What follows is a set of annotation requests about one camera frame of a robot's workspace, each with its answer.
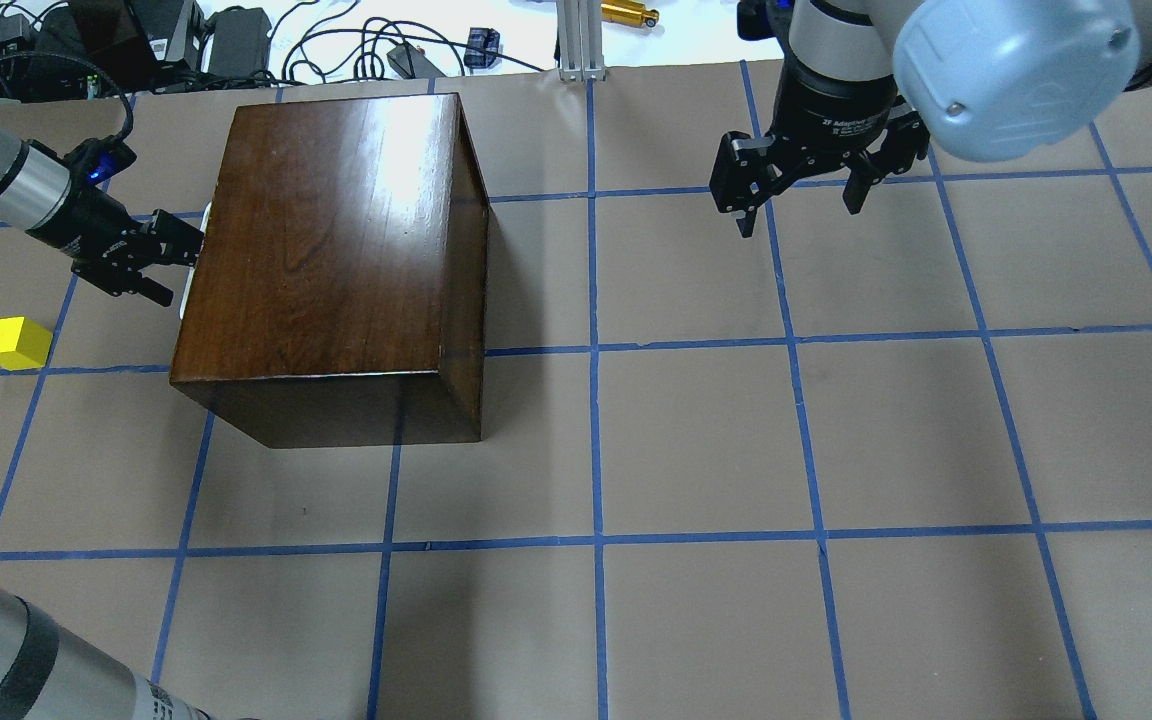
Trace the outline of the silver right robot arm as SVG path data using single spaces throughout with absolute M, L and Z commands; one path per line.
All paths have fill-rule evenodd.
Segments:
M 846 170 L 846 209 L 937 143 L 1023 158 L 1152 88 L 1152 1 L 741 1 L 783 60 L 767 131 L 726 132 L 708 190 L 744 237 L 774 196 Z

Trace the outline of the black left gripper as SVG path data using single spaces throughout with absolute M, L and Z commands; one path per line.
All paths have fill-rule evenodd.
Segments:
M 168 287 L 147 278 L 145 268 L 189 266 L 200 233 L 169 211 L 156 210 L 154 223 L 136 222 L 116 200 L 103 195 L 77 195 L 45 223 L 28 229 L 70 259 L 70 273 L 109 296 L 138 295 L 159 306 L 172 306 Z

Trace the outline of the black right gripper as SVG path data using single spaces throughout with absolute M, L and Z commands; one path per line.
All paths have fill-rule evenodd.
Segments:
M 758 210 L 791 184 L 846 170 L 842 199 L 847 213 L 858 215 L 870 188 L 909 172 L 929 149 L 927 123 L 892 76 L 844 81 L 783 68 L 767 131 L 723 132 L 708 191 L 750 240 Z

